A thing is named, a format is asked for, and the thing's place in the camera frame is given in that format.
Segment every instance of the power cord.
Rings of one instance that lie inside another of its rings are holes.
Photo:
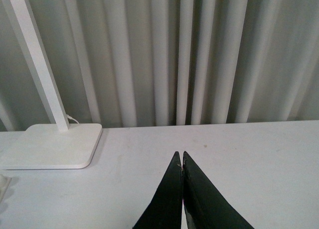
[[[70,115],[67,114],[66,116],[68,117],[68,119],[73,120],[74,122],[79,123],[79,121],[77,121],[75,118],[72,118]]]

